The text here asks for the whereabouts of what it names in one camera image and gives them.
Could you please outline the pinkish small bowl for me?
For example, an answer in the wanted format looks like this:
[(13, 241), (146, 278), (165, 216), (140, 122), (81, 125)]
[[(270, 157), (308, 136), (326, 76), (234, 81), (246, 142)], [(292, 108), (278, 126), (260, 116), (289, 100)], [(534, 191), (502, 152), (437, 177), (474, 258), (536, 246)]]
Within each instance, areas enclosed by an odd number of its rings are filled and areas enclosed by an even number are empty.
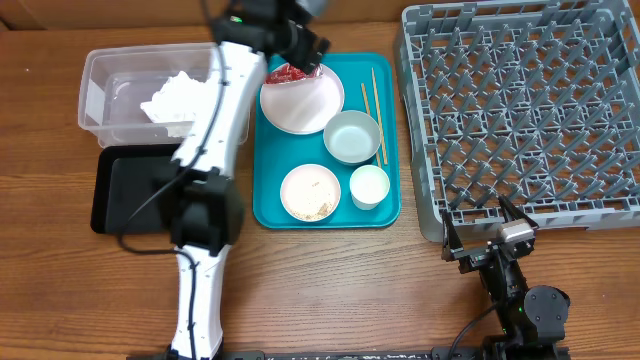
[(283, 179), (280, 200), (294, 219), (314, 223), (329, 218), (341, 200), (341, 186), (336, 175), (319, 164), (303, 164)]

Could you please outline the red foil wrapper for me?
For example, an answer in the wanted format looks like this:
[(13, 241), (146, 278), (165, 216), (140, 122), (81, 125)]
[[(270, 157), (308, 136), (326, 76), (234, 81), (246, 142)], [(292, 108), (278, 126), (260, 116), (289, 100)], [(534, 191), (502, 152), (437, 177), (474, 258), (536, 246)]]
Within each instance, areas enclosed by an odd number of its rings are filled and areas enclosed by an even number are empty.
[(272, 71), (265, 79), (265, 85), (284, 85), (292, 84), (300, 81), (312, 80), (323, 76), (322, 66), (319, 65), (309, 74), (302, 70), (285, 63)]

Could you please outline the white napkin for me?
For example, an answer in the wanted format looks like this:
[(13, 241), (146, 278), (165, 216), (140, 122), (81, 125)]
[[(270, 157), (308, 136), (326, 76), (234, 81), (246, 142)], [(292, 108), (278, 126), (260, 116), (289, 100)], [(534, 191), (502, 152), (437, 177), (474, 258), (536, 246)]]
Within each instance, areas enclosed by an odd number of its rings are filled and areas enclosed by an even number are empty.
[(140, 109), (154, 124), (164, 125), (168, 136), (187, 136), (195, 122), (208, 120), (213, 111), (218, 85), (213, 78), (201, 82), (184, 71), (170, 77)]

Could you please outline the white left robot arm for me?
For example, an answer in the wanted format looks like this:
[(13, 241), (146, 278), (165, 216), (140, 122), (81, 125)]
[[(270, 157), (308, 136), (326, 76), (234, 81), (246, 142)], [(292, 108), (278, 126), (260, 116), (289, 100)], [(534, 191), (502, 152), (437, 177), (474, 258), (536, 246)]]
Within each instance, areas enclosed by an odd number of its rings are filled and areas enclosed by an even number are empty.
[(214, 93), (204, 115), (173, 155), (179, 172), (160, 208), (179, 266), (178, 324), (171, 359), (215, 359), (222, 351), (223, 273), (244, 220), (233, 180), (248, 112), (278, 55), (311, 73), (330, 43), (309, 30), (324, 1), (232, 1), (207, 24), (214, 39), (208, 79)]

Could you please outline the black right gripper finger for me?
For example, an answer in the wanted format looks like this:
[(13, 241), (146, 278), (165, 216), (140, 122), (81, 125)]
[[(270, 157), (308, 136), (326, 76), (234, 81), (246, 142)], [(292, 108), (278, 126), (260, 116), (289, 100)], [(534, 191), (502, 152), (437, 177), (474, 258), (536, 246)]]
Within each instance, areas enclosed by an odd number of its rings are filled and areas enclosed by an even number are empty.
[(443, 248), (441, 258), (445, 261), (455, 261), (458, 252), (464, 250), (460, 237), (448, 211), (442, 212), (443, 220)]
[(538, 229), (538, 223), (517, 208), (505, 195), (499, 196), (499, 204), (506, 222), (525, 220), (533, 230)]

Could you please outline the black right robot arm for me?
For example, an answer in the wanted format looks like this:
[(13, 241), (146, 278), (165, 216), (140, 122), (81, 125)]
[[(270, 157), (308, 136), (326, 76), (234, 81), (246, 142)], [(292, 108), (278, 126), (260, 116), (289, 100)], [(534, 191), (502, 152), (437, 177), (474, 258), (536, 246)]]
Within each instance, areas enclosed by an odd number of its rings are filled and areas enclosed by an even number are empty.
[[(534, 250), (537, 222), (507, 197), (499, 197), (504, 223), (484, 248), (466, 250), (452, 215), (444, 210), (442, 259), (457, 261), (462, 274), (477, 271), (491, 305), (456, 336), (445, 359), (568, 359), (569, 350), (557, 343), (565, 338), (570, 297), (551, 286), (527, 285), (518, 260)], [(495, 312), (503, 333), (483, 339), (478, 348), (459, 347), (464, 336)]]

